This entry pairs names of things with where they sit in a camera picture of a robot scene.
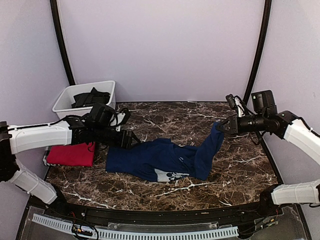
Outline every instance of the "black pole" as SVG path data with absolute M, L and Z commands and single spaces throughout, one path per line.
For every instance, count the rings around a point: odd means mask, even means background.
M 54 24 L 54 29 L 55 29 L 55 34 L 56 34 L 56 39 L 58 41 L 59 49 L 60 49 L 60 54 L 64 66 L 64 70 L 66 73 L 66 76 L 68 78 L 69 85 L 76 85 L 74 76 L 71 71 L 71 66 L 70 62 L 68 59 L 68 54 L 67 54 L 67 49 L 64 41 L 64 36 L 62 34 L 62 28 L 61 28 L 61 23 L 60 23 L 60 18 L 59 18 L 59 11 L 58 11 L 58 4 L 57 0 L 50 0 L 51 4 L 51 12 L 52 12 L 52 18 L 53 18 L 53 24 Z
M 243 101 L 245 102 L 245 104 L 248 104 L 250 94 L 251 94 L 252 89 L 254 87 L 259 64 L 260 64 L 260 60 L 261 60 L 261 56 L 262 56 L 262 52 L 264 50 L 267 29 L 268 29 L 268 23 L 269 23 L 269 17 L 270 17 L 270 12 L 271 12 L 271 3 L 272 3 L 272 0 L 265 0 L 265 2 L 264 2 L 264 10 L 263 10 L 263 17 L 262 17 L 258 45 L 256 47 L 256 52 L 255 52 L 255 56 L 254 56 L 254 60 L 253 60 L 253 65 L 252 65 L 249 81 L 246 86 L 244 97 L 243 97 Z

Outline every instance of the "white wall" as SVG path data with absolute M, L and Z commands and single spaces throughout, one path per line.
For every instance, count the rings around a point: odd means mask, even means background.
M 264 0 L 60 0 L 77 83 L 117 81 L 125 101 L 243 95 Z
M 320 2 L 273 1 L 254 91 L 271 89 L 278 111 L 303 117 L 320 132 Z M 320 166 L 297 147 L 267 136 L 266 142 L 287 184 L 320 178 Z M 320 239 L 320 209 L 303 206 L 312 234 Z
M 55 121 L 51 108 L 67 86 L 49 0 L 0 1 L 0 121 L 27 125 Z M 44 177 L 43 149 L 18 154 Z M 14 240 L 28 195 L 0 183 L 0 239 Z

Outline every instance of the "white perforated strip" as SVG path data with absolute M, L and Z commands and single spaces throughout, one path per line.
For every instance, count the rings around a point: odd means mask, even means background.
M 53 219 L 39 214 L 34 214 L 32 221 L 60 232 L 72 234 L 71 221 Z M 98 227 L 96 229 L 99 232 L 100 240 L 218 240 L 232 238 L 239 235 L 237 226 L 208 231 L 181 233 L 125 232 L 99 229 Z M 91 239 L 96 239 L 96 233 L 93 234 Z

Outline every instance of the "blue cloth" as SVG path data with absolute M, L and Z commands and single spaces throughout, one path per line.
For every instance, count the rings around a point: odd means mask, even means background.
M 169 182 L 186 176 L 206 180 L 224 140 L 216 125 L 199 147 L 181 147 L 168 138 L 143 142 L 132 149 L 110 147 L 106 171 L 128 173 L 150 182 Z

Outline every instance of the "robotic arm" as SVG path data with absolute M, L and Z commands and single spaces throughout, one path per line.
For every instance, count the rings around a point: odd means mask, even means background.
M 27 169 L 15 154 L 46 146 L 91 142 L 128 149 L 133 140 L 140 142 L 132 131 L 120 130 L 129 117 L 127 108 L 117 113 L 104 104 L 96 103 L 84 116 L 69 115 L 53 123 L 8 126 L 5 121 L 0 122 L 0 182 L 13 183 L 47 205 L 64 202 L 64 196 L 57 187 Z
M 263 131 L 277 135 L 294 144 L 320 165 L 320 136 L 310 128 L 302 117 L 290 111 L 278 113 L 271 90 L 251 94 L 256 114 L 247 109 L 243 101 L 233 95 L 226 96 L 229 106 L 237 115 L 221 122 L 217 129 L 228 134 Z M 282 204 L 320 204 L 320 179 L 299 184 L 277 184 L 260 194 L 259 213 L 265 215 L 267 208 Z

